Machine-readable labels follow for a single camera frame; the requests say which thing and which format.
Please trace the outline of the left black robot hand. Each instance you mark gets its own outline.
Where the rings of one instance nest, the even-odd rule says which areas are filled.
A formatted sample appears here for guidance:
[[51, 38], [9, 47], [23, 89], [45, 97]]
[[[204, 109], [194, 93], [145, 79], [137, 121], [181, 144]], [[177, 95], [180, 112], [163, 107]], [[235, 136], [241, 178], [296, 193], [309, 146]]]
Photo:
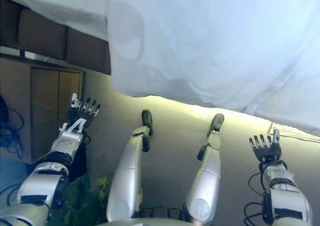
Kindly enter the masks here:
[[84, 127], [87, 128], [97, 116], [101, 108], [96, 100], [91, 101], [88, 97], [86, 100], [78, 99], [78, 95], [73, 93], [71, 96], [71, 105], [67, 112], [67, 122], [75, 123], [78, 119], [85, 119]]

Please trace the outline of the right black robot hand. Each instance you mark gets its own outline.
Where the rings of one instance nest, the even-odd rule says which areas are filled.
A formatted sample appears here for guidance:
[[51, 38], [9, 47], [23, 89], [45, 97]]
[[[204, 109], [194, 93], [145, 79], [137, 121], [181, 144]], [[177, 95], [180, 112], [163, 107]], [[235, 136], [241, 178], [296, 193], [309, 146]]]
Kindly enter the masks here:
[[249, 138], [249, 145], [258, 161], [262, 163], [277, 161], [282, 156], [280, 147], [280, 132], [274, 129], [273, 135], [254, 135]]

